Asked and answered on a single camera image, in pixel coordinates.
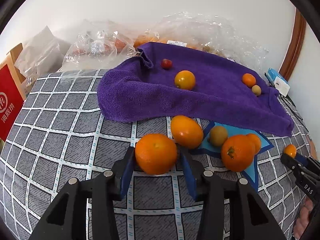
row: white wall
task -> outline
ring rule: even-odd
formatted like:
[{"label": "white wall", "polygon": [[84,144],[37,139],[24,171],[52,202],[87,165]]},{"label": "white wall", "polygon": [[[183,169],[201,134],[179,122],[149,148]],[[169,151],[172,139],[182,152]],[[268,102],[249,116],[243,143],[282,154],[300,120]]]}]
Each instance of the white wall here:
[{"label": "white wall", "polygon": [[145,30],[163,16],[180,11],[231,20],[242,35],[269,50],[265,68],[280,68],[294,22],[295,8],[289,0],[27,0],[0,35],[0,59],[46,25],[68,40],[70,33],[60,30],[84,18],[111,19]]},{"label": "white wall", "polygon": [[306,33],[295,69],[289,80],[289,96],[298,111],[315,143],[320,159],[320,43],[307,25]]}]

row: towel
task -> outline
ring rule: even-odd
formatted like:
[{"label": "towel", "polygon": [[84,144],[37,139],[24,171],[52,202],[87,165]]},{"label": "towel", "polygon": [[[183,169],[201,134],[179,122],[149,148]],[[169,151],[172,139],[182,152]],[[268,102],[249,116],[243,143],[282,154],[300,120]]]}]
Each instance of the towel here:
[{"label": "towel", "polygon": [[[268,87],[253,70],[207,52],[156,42],[139,47],[140,56],[129,58],[101,79],[98,103],[105,118],[132,122],[161,116],[185,115],[240,128],[290,136],[291,117],[280,105],[278,91]],[[171,60],[165,70],[161,60]],[[179,71],[196,77],[192,91],[176,88]],[[257,97],[242,76],[256,78]]]}]

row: clear plastic bag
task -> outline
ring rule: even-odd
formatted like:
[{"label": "clear plastic bag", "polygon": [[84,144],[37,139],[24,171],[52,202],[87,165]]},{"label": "clear plastic bag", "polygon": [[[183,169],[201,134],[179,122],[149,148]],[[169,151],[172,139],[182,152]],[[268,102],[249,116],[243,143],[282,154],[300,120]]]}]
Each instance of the clear plastic bag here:
[{"label": "clear plastic bag", "polygon": [[149,41],[181,41],[188,48],[233,60],[264,77],[261,65],[268,50],[249,38],[241,37],[230,22],[222,17],[202,14],[193,16],[188,12],[169,15],[139,35],[134,47]]},{"label": "clear plastic bag", "polygon": [[28,91],[39,76],[59,70],[63,56],[57,38],[46,26],[24,46],[14,63],[26,77],[23,89]]},{"label": "clear plastic bag", "polygon": [[[81,29],[59,71],[111,69],[136,54],[133,47],[136,34],[119,24],[85,20]],[[64,79],[74,77],[74,74],[64,75]]]}]

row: silver screw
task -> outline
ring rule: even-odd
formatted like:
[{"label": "silver screw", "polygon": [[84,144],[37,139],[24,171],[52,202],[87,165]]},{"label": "silver screw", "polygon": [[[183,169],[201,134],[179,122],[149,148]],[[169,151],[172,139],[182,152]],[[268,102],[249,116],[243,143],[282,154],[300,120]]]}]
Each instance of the silver screw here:
[{"label": "silver screw", "polygon": [[213,172],[212,171],[204,171],[203,175],[206,177],[211,177],[213,175]]},{"label": "silver screw", "polygon": [[247,181],[245,178],[239,179],[239,182],[240,182],[240,184],[242,184],[242,185],[247,185],[247,184],[248,184],[248,181]]},{"label": "silver screw", "polygon": [[112,171],[105,171],[105,172],[103,173],[103,175],[104,175],[105,177],[110,177],[110,176],[112,176],[112,174],[113,174]]},{"label": "silver screw", "polygon": [[75,184],[77,182],[77,179],[76,178],[71,178],[68,180],[69,184]]}]

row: table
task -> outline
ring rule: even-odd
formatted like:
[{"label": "table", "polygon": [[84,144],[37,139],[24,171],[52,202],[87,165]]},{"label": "table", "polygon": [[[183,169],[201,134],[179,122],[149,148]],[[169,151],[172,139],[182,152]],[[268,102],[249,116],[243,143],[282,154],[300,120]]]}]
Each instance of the table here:
[{"label": "table", "polygon": [[[170,117],[119,123],[106,120],[97,103],[97,85],[106,70],[40,77],[18,115],[0,157],[0,215],[20,240],[28,239],[41,215],[71,177],[91,179],[122,159],[147,133],[170,136]],[[288,239],[305,195],[291,171],[280,163],[285,145],[309,156],[308,134],[293,115],[292,137],[263,133],[274,148],[258,155],[260,197]],[[208,120],[197,119],[204,129]],[[241,174],[228,171],[220,159],[195,155],[206,169],[224,179]],[[177,165],[167,174],[150,176],[136,167],[127,197],[114,202],[120,239],[196,239],[202,203],[189,196]],[[225,200],[224,239],[229,236],[229,201]],[[87,203],[87,237],[92,239],[91,203]]]}]

